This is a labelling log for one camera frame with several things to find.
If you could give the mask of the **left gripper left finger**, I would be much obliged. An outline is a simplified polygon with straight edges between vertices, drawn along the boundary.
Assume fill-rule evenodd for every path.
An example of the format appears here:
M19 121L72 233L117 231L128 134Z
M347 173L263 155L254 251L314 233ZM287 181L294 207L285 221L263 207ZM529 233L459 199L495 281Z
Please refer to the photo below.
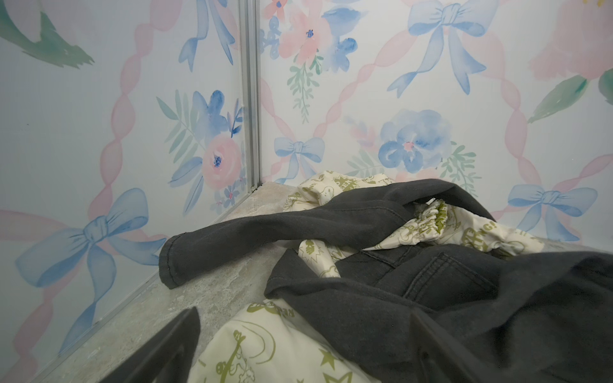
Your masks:
M200 333L197 308L181 311L102 383L188 381Z

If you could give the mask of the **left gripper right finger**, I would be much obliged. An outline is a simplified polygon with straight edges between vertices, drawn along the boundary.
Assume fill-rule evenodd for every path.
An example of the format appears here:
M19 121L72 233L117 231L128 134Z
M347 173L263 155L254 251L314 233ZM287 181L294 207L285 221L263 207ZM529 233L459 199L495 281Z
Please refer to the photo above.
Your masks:
M419 309L410 315L410 346L418 382L482 382L474 357Z

